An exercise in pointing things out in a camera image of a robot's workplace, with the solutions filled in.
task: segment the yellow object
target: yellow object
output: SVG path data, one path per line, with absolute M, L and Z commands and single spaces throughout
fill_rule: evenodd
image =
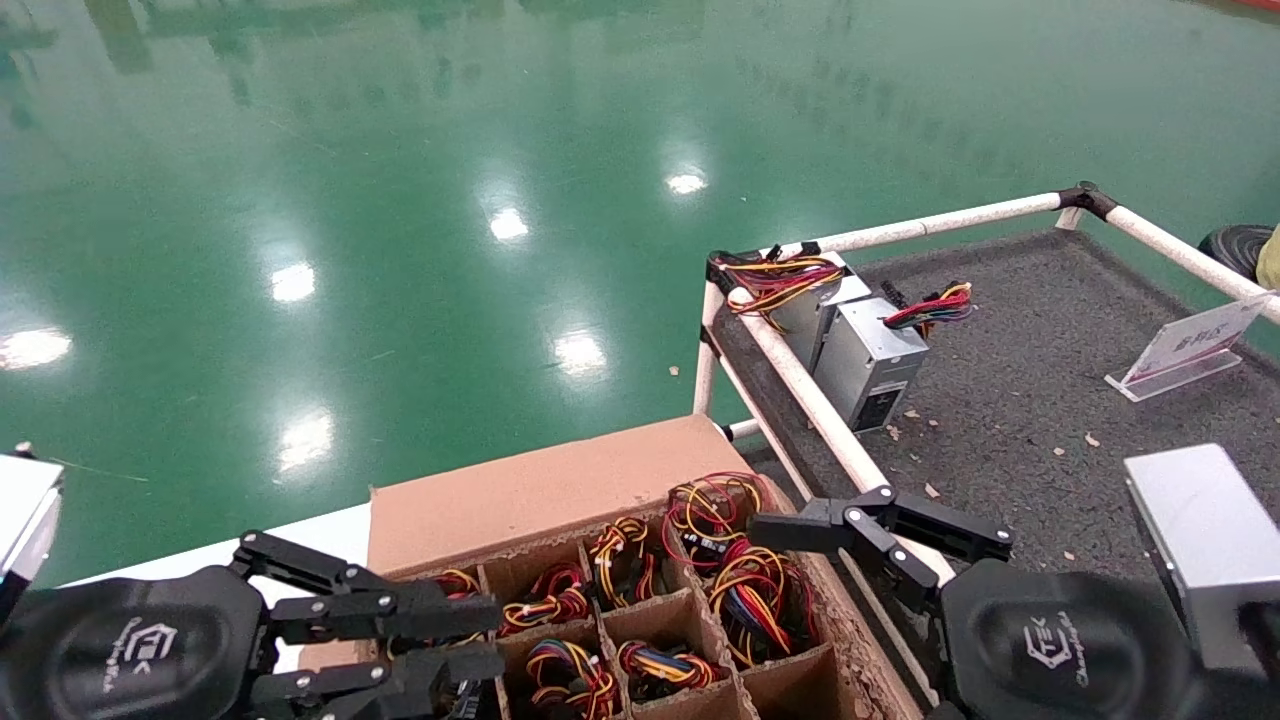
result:
M 1280 290 L 1280 225 L 1258 255 L 1258 284 L 1266 290 Z

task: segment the wire bundle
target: wire bundle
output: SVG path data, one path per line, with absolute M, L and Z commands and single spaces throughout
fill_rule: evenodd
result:
M 746 539 L 724 553 L 708 600 L 724 624 L 733 659 L 744 667 L 795 655 L 818 635 L 813 589 L 800 570 Z
M 605 720 L 617 705 L 616 680 L 598 657 L 581 646 L 549 639 L 534 646 L 525 670 L 538 683 L 534 706 L 550 714 L 558 706 L 576 710 L 582 720 Z
M 658 700 L 684 689 L 700 689 L 723 679 L 723 671 L 691 652 L 660 652 L 646 642 L 627 641 L 618 664 L 636 680 L 631 697 Z
M 934 323 L 957 323 L 973 314 L 972 290 L 970 283 L 951 283 L 941 293 L 884 318 L 884 327 L 915 328 L 920 337 L 928 338 Z
M 538 577 L 529 592 L 529 602 L 503 606 L 503 624 L 498 637 L 504 638 L 539 625 L 580 620 L 590 615 L 584 592 L 582 570 L 572 562 L 559 562 Z
M 746 495 L 751 512 L 760 511 L 760 493 L 754 482 L 755 475 L 749 473 L 713 473 L 672 488 L 662 521 L 667 553 L 684 561 L 682 553 L 671 546 L 675 532 L 694 570 L 703 577 L 716 574 L 730 546 L 746 537 L 742 529 L 749 515 L 740 511 L 733 491 Z
M 605 610 L 628 607 L 654 596 L 658 555 L 645 543 L 648 538 L 649 527 L 643 520 L 621 518 L 605 525 L 588 551 L 596 596 Z
M 785 329 L 769 315 L 773 310 L 809 290 L 836 282 L 845 274 L 840 265 L 815 255 L 790 260 L 769 258 L 758 260 L 722 251 L 716 254 L 712 264 L 751 293 L 749 302 L 730 300 L 728 309 L 736 314 L 759 313 L 780 332 Z

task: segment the gray carpet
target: gray carpet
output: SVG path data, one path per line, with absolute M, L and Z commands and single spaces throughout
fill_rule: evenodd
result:
M 861 439 L 900 489 L 924 495 L 928 483 L 940 502 L 1010 524 L 1015 565 L 1152 577 L 1123 460 L 1160 450 L 1222 445 L 1272 516 L 1280 514 L 1280 369 L 1240 348 L 1239 368 L 1142 404 L 1125 400 L 1103 375 L 1123 372 L 1160 325 L 1189 310 L 1088 236 L 1048 231 L 855 269 L 873 287 L 890 279 L 910 299 L 948 281 L 974 284 L 979 310 L 937 328 L 904 402 L 919 418 L 897 418 L 897 441 L 886 432 Z M 722 313 L 712 336 L 763 400 L 771 425 L 785 428 L 788 454 L 814 491 L 852 495 L 741 323 Z M 769 468 L 767 452 L 749 457 Z M 776 465 L 771 474 L 786 477 Z

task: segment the sign holder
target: sign holder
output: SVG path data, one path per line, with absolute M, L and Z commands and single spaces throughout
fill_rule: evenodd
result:
M 1107 375 L 1107 383 L 1140 402 L 1239 365 L 1240 356 L 1231 352 L 1231 346 L 1272 295 L 1263 292 L 1166 324 L 1129 372 L 1120 379 Z

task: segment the green epoxy floor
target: green epoxy floor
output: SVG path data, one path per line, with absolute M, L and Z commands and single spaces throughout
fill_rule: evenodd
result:
M 712 249 L 1082 178 L 1185 238 L 1280 219 L 1280 15 L 1230 4 L 0 12 L 0 438 L 72 464 L 45 583 L 687 413 Z

